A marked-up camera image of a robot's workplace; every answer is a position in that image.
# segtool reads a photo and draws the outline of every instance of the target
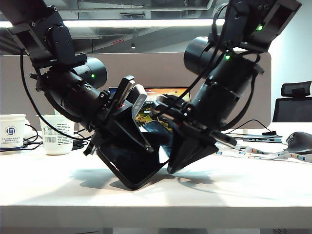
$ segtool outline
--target green led light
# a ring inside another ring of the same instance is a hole
[[[264,25],[263,24],[259,24],[259,26],[257,27],[257,31],[261,31],[263,29]]]

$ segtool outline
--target fluorescent light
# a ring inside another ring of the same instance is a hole
[[[9,21],[0,21],[0,28],[8,28],[11,26],[12,24]]]
[[[108,28],[149,28],[211,26],[212,19],[132,19],[132,20],[64,20],[71,27],[108,27]],[[217,19],[217,25],[223,25],[224,19]],[[1,28],[11,27],[8,21],[0,21]]]

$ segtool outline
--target paper cup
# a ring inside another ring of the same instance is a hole
[[[45,120],[61,132],[72,136],[74,134],[74,122],[62,115],[43,115]],[[47,155],[64,155],[71,152],[73,140],[57,133],[40,119],[43,137],[43,147]]]
[[[0,115],[1,150],[23,147],[25,116],[24,114]]]

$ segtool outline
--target cubicle partition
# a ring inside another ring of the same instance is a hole
[[[136,77],[136,83],[143,86],[189,86],[196,75],[184,67],[183,52],[177,53],[130,53],[130,54],[89,54],[100,59],[107,68],[108,80],[101,89],[118,86],[120,79],[126,75]],[[254,97],[246,115],[238,123],[256,118],[268,125],[271,121],[271,56],[262,55],[260,66],[265,70],[256,79]],[[20,78],[19,56],[0,56],[0,112],[2,114],[23,113],[32,125],[39,129],[39,119],[33,110]],[[25,74],[34,72],[27,56],[24,58]],[[193,98],[203,83],[202,80],[192,91]],[[43,114],[53,113],[53,108],[45,99],[43,92],[35,91],[36,81],[27,79],[28,87],[36,104]],[[247,89],[234,112],[233,118],[244,106],[250,89]],[[250,123],[246,128],[261,128],[257,123]]]

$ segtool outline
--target ceiling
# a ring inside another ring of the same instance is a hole
[[[227,0],[44,0],[64,20],[211,19]],[[6,20],[0,14],[0,20]],[[131,53],[183,51],[190,40],[206,36],[210,27],[69,28],[75,51]],[[5,29],[0,29],[0,55],[19,54]]]

